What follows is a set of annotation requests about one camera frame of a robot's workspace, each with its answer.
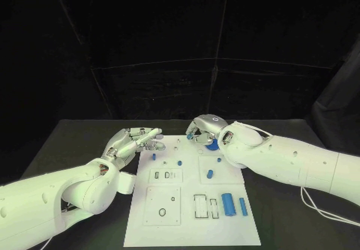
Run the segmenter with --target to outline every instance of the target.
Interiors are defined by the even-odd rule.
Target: white board
[[[183,135],[164,136],[161,142],[164,151],[144,151],[140,156],[124,247],[261,245],[240,169],[219,151],[207,150]],[[212,179],[206,177],[209,169]],[[232,194],[235,216],[225,216],[223,193]],[[242,216],[240,197],[248,216]],[[206,217],[206,208],[207,218],[196,218],[196,210],[199,217]]]

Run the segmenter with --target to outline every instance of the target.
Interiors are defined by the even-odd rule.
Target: blue object
[[[219,149],[217,140],[216,140],[216,139],[213,139],[212,144],[207,145],[206,148],[207,148],[209,150],[217,150],[217,149]]]
[[[223,199],[223,210],[225,210],[225,215],[226,216],[233,216],[236,215],[235,211],[235,202],[232,200],[232,194],[226,193],[222,194],[222,199]]]
[[[239,200],[240,200],[240,206],[242,206],[242,215],[248,216],[248,211],[246,211],[246,206],[245,206],[245,200],[243,200],[243,198],[240,198]]]
[[[213,174],[213,171],[209,170],[209,171],[207,171],[207,176],[206,176],[209,179],[212,179],[212,174]]]

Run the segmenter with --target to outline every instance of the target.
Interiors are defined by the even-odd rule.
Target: blue knob
[[[207,176],[206,176],[209,179],[212,179],[212,174],[213,174],[213,171],[209,170],[209,171],[207,171]]]

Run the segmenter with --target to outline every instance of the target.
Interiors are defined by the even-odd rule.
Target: black table
[[[240,122],[275,135],[323,147],[304,120]],[[189,120],[62,120],[22,178],[86,164],[101,156],[109,138],[122,128],[158,127],[164,135],[173,135],[184,134],[189,124]],[[137,164],[138,156],[124,171],[135,173]],[[222,249],[360,249],[360,228],[328,220],[308,208],[301,201],[299,187],[268,179],[249,169],[243,170],[243,179],[262,246],[227,246]],[[310,194],[321,209],[360,221],[359,206],[321,191],[310,190]],[[121,249],[131,198],[132,195],[117,194],[107,211],[78,222],[69,230],[55,236],[45,249]],[[42,245],[43,243],[32,249],[40,249]],[[184,248],[219,249],[219,247],[164,247],[161,249]]]

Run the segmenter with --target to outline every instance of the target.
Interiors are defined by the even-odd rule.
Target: white robotic arm
[[[161,129],[122,129],[101,158],[0,187],[0,249],[27,249],[108,208],[117,192],[131,194],[135,176],[119,172],[135,152],[164,150]],[[62,210],[62,199],[71,204]]]
[[[235,167],[248,167],[282,183],[318,189],[360,205],[360,157],[271,135],[239,122],[227,125],[215,115],[196,117],[189,126],[189,139],[200,143],[200,136],[193,136],[197,129],[203,138],[209,133],[204,145],[217,139],[220,152]]]

